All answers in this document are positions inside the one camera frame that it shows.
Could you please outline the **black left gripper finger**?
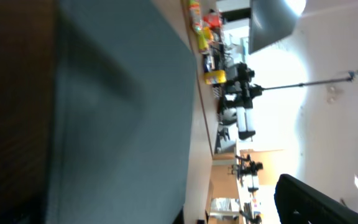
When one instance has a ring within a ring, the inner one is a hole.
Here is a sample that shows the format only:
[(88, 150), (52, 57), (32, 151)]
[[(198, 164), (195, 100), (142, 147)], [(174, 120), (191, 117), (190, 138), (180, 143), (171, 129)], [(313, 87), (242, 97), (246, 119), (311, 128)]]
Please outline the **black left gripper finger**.
[(274, 201), (282, 224), (358, 224), (358, 213), (289, 174), (282, 174)]

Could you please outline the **dark green box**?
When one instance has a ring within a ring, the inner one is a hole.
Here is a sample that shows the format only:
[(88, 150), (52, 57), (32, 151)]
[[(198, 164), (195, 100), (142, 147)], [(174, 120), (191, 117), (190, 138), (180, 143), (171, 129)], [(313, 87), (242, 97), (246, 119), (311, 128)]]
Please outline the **dark green box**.
[(183, 223), (195, 57), (152, 1), (57, 2), (45, 223)]

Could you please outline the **yellow background container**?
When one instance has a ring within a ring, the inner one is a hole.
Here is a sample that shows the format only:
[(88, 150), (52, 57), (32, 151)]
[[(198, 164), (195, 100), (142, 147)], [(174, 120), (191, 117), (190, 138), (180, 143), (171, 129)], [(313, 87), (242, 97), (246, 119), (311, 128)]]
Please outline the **yellow background container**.
[(226, 72), (224, 70), (213, 70), (204, 73), (204, 82), (207, 85), (221, 84), (226, 81)]

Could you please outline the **background robot arms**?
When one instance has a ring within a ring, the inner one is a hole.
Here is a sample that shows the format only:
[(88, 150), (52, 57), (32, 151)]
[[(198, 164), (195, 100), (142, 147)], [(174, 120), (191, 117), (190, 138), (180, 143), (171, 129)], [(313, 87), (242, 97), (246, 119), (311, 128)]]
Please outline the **background robot arms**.
[[(253, 137), (256, 131), (249, 129), (246, 124), (246, 112), (253, 108), (252, 100), (262, 94), (260, 87), (251, 86), (250, 82), (255, 77), (255, 72), (246, 63), (231, 65), (226, 70), (232, 75), (224, 83), (218, 85), (220, 96), (218, 101), (219, 123), (222, 126), (230, 126), (237, 123), (240, 140)], [(232, 118), (224, 118), (226, 111), (230, 109), (243, 109), (243, 112), (232, 114)]]

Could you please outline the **colourful background snack pile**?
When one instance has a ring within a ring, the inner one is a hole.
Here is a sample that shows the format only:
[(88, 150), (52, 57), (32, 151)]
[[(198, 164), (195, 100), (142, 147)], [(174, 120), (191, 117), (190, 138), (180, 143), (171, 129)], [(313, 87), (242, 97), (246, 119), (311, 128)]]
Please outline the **colourful background snack pile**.
[(209, 47), (213, 43), (221, 41), (219, 34), (219, 30), (223, 24), (221, 12), (210, 9), (209, 12), (203, 16), (199, 0), (188, 0), (188, 10), (192, 29), (198, 39), (198, 51), (203, 55), (208, 55), (210, 53)]

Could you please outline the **dark wall monitor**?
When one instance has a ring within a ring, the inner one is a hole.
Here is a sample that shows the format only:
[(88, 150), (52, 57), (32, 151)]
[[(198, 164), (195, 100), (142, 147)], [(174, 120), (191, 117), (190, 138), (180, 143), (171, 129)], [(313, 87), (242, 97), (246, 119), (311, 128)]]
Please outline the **dark wall monitor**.
[(248, 54), (291, 35), (307, 0), (251, 0)]

